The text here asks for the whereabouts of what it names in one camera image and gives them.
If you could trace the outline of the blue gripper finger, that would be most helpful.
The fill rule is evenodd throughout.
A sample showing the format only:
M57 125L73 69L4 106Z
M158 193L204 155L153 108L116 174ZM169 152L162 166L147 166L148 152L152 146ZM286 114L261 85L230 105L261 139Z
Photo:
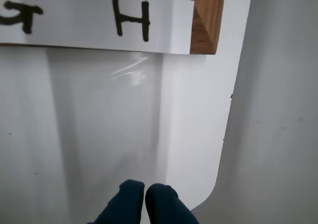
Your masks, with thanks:
M126 180L94 221L95 224L139 224L144 200L143 182Z
M195 216L169 185L151 185L146 191L145 203L152 224L198 224Z

